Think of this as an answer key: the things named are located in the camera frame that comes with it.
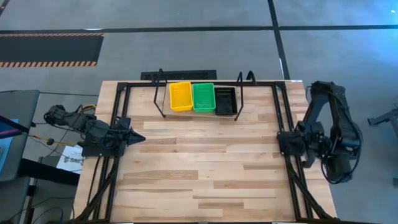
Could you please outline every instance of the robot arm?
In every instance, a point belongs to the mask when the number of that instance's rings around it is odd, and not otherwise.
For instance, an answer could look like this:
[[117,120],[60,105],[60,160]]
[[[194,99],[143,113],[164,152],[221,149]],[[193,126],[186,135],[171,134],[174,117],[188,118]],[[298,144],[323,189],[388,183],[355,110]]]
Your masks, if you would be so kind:
[[123,156],[126,146],[145,141],[144,136],[130,128],[130,118],[120,118],[109,126],[92,114],[84,114],[80,107],[67,112],[62,105],[52,106],[44,120],[49,125],[68,126],[71,131],[84,134],[84,141],[78,142],[83,148],[82,156]]
[[[345,88],[333,82],[315,82],[311,85],[310,93],[312,101],[303,121],[297,123],[294,132],[278,134],[280,150],[285,155],[305,154],[307,160],[303,161],[304,168],[311,167],[319,158],[323,174],[330,183],[347,182],[358,165],[362,134],[351,119]],[[330,104],[333,118],[330,137],[325,136],[321,122],[317,121],[326,103]],[[352,159],[356,159],[353,168],[349,163]]]

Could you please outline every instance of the yellow cable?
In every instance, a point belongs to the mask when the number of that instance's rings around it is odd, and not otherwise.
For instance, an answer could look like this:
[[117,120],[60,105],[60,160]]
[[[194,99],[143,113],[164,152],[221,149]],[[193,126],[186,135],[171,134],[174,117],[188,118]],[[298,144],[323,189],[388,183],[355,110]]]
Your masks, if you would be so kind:
[[[35,135],[35,134],[29,134],[29,136],[32,137],[32,138],[37,138],[37,139],[45,141],[45,142],[49,141],[49,139],[43,138],[43,137]],[[75,144],[57,142],[57,141],[54,141],[54,144],[57,144],[57,145],[60,145],[60,146],[74,146],[75,145]]]
[[87,107],[94,107],[94,108],[97,108],[96,105],[85,105],[85,106],[83,107],[83,109],[84,109],[84,108],[87,108]]

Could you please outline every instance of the wooden tabletop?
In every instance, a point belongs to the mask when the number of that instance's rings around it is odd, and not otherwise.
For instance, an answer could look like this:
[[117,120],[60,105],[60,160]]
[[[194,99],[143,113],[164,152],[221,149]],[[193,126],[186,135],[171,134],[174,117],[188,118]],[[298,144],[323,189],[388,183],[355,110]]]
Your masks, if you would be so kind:
[[[105,122],[111,119],[117,83],[105,81],[101,87],[96,115]],[[308,106],[303,83],[286,81],[286,85],[296,123]],[[159,88],[160,105],[164,90],[165,87]],[[152,87],[131,90],[127,116],[132,119],[134,130],[147,140],[129,146],[121,158],[112,222],[295,220],[284,158],[276,140],[279,129],[270,87],[244,87],[244,108],[237,121],[163,118],[153,104],[154,92]],[[281,94],[279,98],[284,111]],[[74,203],[76,215],[86,207],[96,160],[91,157],[84,161]],[[318,203],[336,216],[320,163],[316,161],[311,169],[305,169],[305,175],[308,189]],[[298,196],[305,217],[299,190]],[[101,205],[102,217],[105,202]]]

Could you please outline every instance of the concrete floor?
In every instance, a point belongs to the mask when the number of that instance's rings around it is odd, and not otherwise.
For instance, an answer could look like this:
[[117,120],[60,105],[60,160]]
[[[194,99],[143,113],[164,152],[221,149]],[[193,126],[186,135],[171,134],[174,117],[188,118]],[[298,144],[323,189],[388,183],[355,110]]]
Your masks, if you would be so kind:
[[[398,24],[395,0],[274,0],[280,26]],[[0,30],[92,29],[173,26],[271,26],[265,0],[11,0]],[[354,178],[333,185],[343,220],[396,223],[397,141],[390,124],[369,127],[366,119],[398,102],[398,30],[282,31],[291,79],[316,80],[346,87],[353,119],[364,136],[363,155]],[[0,91],[39,89],[98,94],[103,80],[137,80],[141,72],[217,69],[232,79],[253,70],[257,79],[282,79],[273,31],[105,34],[96,67],[2,68]],[[52,105],[74,110],[96,97],[41,95],[35,115]],[[328,108],[320,121],[328,129]],[[36,134],[59,139],[63,131],[40,126]],[[76,141],[68,134],[65,141]],[[48,149],[29,141],[24,157],[37,159]]]

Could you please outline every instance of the hazard stripe tape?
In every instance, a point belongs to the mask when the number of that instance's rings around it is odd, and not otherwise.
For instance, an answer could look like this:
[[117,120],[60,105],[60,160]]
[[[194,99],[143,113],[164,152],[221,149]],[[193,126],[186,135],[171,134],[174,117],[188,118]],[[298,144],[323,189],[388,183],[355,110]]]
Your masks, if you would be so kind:
[[0,37],[82,37],[104,36],[104,34],[0,34]]
[[0,68],[28,68],[28,67],[92,67],[97,62],[0,62]]

